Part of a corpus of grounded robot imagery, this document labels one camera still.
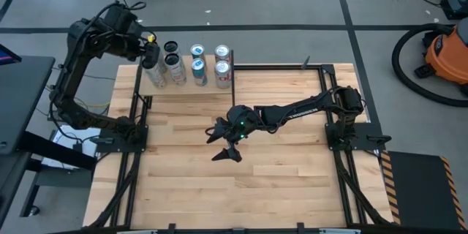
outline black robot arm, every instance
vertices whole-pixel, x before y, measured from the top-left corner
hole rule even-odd
[[[128,117],[109,118],[97,115],[74,101],[86,67],[93,58],[101,58],[104,53],[109,53],[135,61],[138,56],[146,54],[146,45],[140,46],[143,29],[129,8],[116,2],[105,9],[108,11],[104,19],[97,15],[93,20],[82,19],[70,26],[67,37],[68,54],[64,64],[59,65],[61,72],[50,93],[50,111],[52,105],[55,105],[58,115],[73,129],[109,129],[120,134],[129,143],[136,143],[140,132]]]
[[[338,95],[339,102],[333,101],[335,94]],[[354,137],[352,126],[355,118],[363,112],[364,107],[358,90],[340,86],[285,106],[254,106],[254,109],[251,109],[245,105],[236,105],[227,112],[227,120],[218,117],[215,126],[205,131],[210,136],[207,143],[224,138],[228,144],[228,148],[223,148],[213,160],[232,159],[240,162],[242,157],[235,149],[235,145],[239,140],[248,138],[253,131],[275,133],[279,127],[294,118],[322,110],[331,111],[339,117],[336,122],[339,129],[336,130],[334,137],[340,140],[351,140]]]

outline floor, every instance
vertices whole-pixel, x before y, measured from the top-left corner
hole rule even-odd
[[[67,27],[91,18],[113,0],[0,0],[0,42],[22,55],[53,56],[61,63],[67,53]],[[468,156],[465,131],[467,109],[430,102],[404,87],[393,74],[390,55],[396,41],[411,25],[453,23],[442,10],[422,0],[127,0],[146,1],[136,12],[150,26],[160,43],[175,40],[188,54],[194,43],[213,50],[226,44],[243,63],[311,62],[355,63],[361,88],[369,103],[371,120],[381,123],[392,151],[443,155],[450,160],[458,197],[468,216]],[[421,63],[418,37],[405,46],[403,66],[410,73]],[[129,62],[103,56],[95,59],[87,74],[112,78],[118,65]],[[49,84],[58,74],[53,72]],[[460,97],[454,87],[439,80],[424,86]],[[113,82],[85,78],[78,97],[89,104],[106,103]],[[48,95],[38,109],[46,111]],[[28,130],[47,137],[53,125],[36,112]],[[51,233],[81,226],[87,189],[42,188],[37,203],[42,213],[18,218],[32,176],[24,176],[1,233]]]

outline wooden table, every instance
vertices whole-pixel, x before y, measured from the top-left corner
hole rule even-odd
[[[340,86],[358,87],[352,64],[334,66]],[[128,114],[136,71],[134,65],[119,67],[110,116]],[[232,94],[220,91],[165,91],[154,96],[132,229],[167,229],[169,223],[178,229],[296,228],[297,222],[306,227],[344,227],[333,153],[326,146],[325,113],[292,120],[274,135],[252,133],[238,145],[244,158],[240,163],[212,162],[225,143],[206,145],[204,131],[232,106]],[[312,70],[235,72],[236,104],[286,105],[320,92],[318,74]],[[365,120],[365,114],[358,117]],[[354,158],[363,193],[391,221],[377,158],[361,151],[355,151]],[[121,154],[110,154],[98,164],[83,225],[97,218],[115,192],[120,160]],[[357,222],[355,200],[349,189],[348,193]],[[124,197],[119,223],[126,204]]]

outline yellow and black striped tape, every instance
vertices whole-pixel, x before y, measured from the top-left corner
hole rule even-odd
[[[465,221],[463,220],[463,214],[461,213],[461,205],[456,195],[455,184],[453,183],[453,177],[450,171],[450,166],[448,165],[448,160],[447,158],[443,156],[441,156],[440,159],[444,163],[445,175],[447,175],[448,185],[450,186],[450,192],[452,193],[453,204],[455,205],[455,211],[458,217],[458,223],[460,223],[460,228],[462,230],[466,230],[467,226],[465,225]]]
[[[390,210],[392,211],[393,221],[397,224],[401,224],[399,211],[398,211],[398,202],[396,202],[395,182],[393,181],[392,164],[390,160],[390,155],[388,154],[387,151],[383,151],[380,154],[380,157],[382,160],[385,190],[387,191],[388,203],[390,204]]]

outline black hose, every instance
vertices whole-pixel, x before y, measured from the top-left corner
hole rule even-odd
[[[444,105],[454,106],[454,107],[468,107],[468,100],[464,99],[451,99],[444,96],[440,96],[433,92],[428,91],[427,89],[419,86],[414,81],[410,80],[401,69],[400,65],[400,52],[404,44],[410,40],[416,34],[419,34],[424,31],[435,31],[440,34],[451,34],[453,28],[449,26],[444,26],[437,23],[428,23],[422,26],[419,26],[415,29],[408,31],[401,39],[396,43],[395,48],[392,53],[392,66],[395,71],[396,77],[408,88],[412,89],[417,94],[430,99],[431,101],[442,103]]]

